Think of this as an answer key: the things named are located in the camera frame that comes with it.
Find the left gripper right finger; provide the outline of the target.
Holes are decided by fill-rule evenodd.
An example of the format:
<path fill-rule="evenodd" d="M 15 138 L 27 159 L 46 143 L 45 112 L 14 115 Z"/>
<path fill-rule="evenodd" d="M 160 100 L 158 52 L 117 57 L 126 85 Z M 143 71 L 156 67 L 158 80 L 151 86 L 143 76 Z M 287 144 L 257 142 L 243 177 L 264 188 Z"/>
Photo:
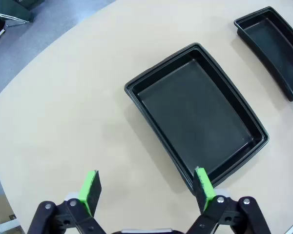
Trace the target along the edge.
<path fill-rule="evenodd" d="M 213 234 L 220 225 L 230 226 L 235 234 L 271 233 L 255 198 L 245 196 L 235 201 L 217 195 L 200 167 L 195 168 L 192 184 L 201 214 L 190 227 L 190 234 Z"/>

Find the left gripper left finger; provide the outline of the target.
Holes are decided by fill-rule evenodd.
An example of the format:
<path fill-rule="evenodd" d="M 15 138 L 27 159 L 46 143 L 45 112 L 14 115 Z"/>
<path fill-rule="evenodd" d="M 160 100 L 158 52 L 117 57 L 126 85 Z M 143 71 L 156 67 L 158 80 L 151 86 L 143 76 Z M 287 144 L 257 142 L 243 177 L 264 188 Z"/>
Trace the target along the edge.
<path fill-rule="evenodd" d="M 52 201 L 41 202 L 31 221 L 29 234 L 63 234 L 75 228 L 81 234 L 104 234 L 94 219 L 102 191 L 99 171 L 88 172 L 76 198 L 56 205 Z"/>

